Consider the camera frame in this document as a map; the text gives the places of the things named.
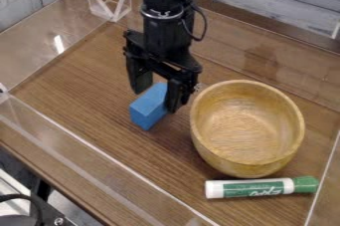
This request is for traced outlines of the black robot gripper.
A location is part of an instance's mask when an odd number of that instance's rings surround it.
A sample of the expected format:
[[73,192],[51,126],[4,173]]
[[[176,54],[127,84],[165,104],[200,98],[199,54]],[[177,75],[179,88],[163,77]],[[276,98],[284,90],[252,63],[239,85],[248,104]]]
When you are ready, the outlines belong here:
[[184,7],[176,11],[157,12],[141,9],[144,30],[129,29],[124,37],[127,69],[135,94],[153,83],[153,74],[168,81],[167,108],[171,113],[188,102],[189,87],[201,72],[200,63],[189,52],[192,41],[200,41],[192,33],[195,10]]

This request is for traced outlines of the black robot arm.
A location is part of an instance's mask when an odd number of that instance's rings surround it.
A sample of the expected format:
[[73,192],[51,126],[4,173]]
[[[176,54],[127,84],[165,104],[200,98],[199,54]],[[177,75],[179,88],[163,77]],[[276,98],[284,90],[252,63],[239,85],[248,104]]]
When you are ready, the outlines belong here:
[[144,30],[127,30],[127,69],[132,90],[139,94],[153,84],[153,75],[168,80],[165,107],[169,113],[187,104],[197,84],[201,65],[189,53],[193,19],[203,12],[193,0],[144,0],[140,8]]

